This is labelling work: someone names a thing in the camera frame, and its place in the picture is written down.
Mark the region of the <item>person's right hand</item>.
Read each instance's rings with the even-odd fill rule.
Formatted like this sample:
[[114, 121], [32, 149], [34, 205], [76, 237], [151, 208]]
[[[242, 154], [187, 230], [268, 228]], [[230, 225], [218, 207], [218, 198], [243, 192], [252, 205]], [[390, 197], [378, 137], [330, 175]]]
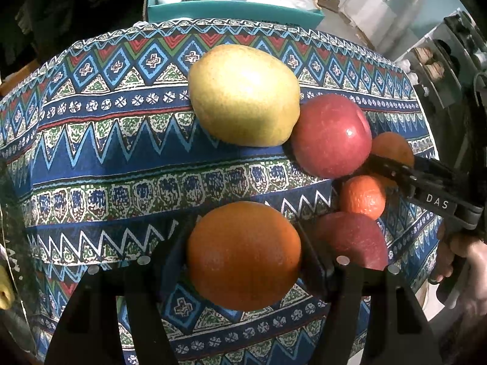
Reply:
[[435, 285], [443, 309], [431, 324], [448, 327], [457, 320], [471, 327], [486, 315], [486, 244], [474, 234], [443, 221], [436, 263], [428, 281]]

